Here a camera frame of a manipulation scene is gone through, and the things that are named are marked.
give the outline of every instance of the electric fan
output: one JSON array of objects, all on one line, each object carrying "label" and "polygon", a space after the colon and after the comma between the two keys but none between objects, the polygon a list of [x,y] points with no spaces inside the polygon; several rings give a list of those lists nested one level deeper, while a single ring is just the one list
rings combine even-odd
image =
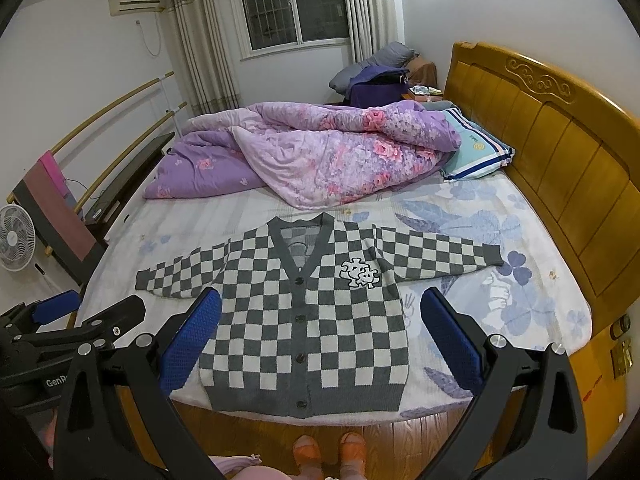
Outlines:
[{"label": "electric fan", "polygon": [[19,205],[0,208],[0,265],[6,270],[23,270],[33,258],[36,231],[28,213]]}]

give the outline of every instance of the blue gripper pad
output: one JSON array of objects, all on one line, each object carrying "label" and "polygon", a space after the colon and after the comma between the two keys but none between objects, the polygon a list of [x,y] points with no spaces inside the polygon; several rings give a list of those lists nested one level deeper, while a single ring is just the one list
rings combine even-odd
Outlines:
[{"label": "blue gripper pad", "polygon": [[74,290],[68,290],[37,304],[31,319],[34,323],[46,325],[78,308],[80,308],[80,295]]},{"label": "blue gripper pad", "polygon": [[473,343],[440,299],[429,289],[420,301],[422,322],[433,337],[458,386],[477,395],[482,389],[482,360]]},{"label": "blue gripper pad", "polygon": [[215,289],[197,298],[160,361],[160,389],[168,396],[184,386],[209,337],[220,322],[222,298]]}]

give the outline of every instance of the curtain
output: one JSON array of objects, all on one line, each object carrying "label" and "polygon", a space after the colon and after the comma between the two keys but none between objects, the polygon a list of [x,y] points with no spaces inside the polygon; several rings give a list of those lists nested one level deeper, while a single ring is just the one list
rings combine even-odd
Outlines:
[{"label": "curtain", "polygon": [[218,0],[164,0],[162,13],[195,115],[238,108],[238,83],[218,16]]},{"label": "curtain", "polygon": [[394,0],[346,0],[354,62],[398,39]]}]

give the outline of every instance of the wooden headboard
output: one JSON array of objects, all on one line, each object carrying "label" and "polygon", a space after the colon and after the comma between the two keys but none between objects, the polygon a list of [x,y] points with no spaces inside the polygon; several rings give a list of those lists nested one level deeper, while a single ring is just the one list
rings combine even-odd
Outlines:
[{"label": "wooden headboard", "polygon": [[456,43],[445,99],[517,153],[506,173],[591,306],[593,335],[640,297],[640,123],[522,54]]}]

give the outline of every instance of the window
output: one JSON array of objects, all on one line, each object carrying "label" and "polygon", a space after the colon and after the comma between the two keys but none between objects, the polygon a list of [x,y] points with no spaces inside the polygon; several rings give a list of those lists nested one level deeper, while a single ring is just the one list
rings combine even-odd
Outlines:
[{"label": "window", "polygon": [[344,42],[344,0],[232,0],[243,57]]}]

